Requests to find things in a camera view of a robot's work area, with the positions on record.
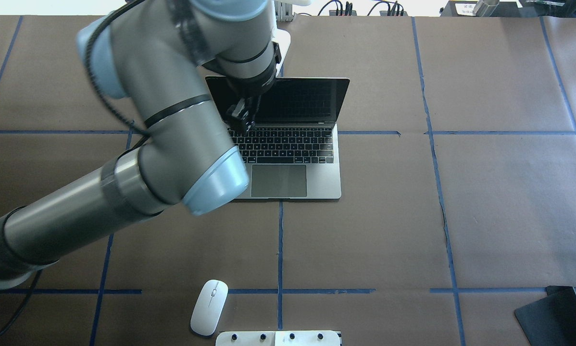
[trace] laptop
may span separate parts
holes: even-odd
[[[205,78],[220,114],[239,98],[226,77]],[[280,77],[260,99],[256,126],[242,136],[228,128],[248,169],[237,199],[339,199],[337,117],[347,78]]]

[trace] gray robotic arm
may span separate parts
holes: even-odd
[[[228,76],[247,114],[275,80],[274,19],[268,0],[139,0],[115,18],[89,65],[102,92],[132,98],[150,140],[0,218],[0,290],[180,201],[200,215],[240,195],[245,166],[196,68]],[[79,33],[83,58],[100,23]]]

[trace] laptop keyboard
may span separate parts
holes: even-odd
[[[241,136],[228,129],[245,163],[333,163],[328,127],[257,126]]]

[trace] computer mouse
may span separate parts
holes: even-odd
[[[227,295],[228,286],[222,281],[209,280],[203,285],[189,322],[193,333],[202,337],[215,333]]]

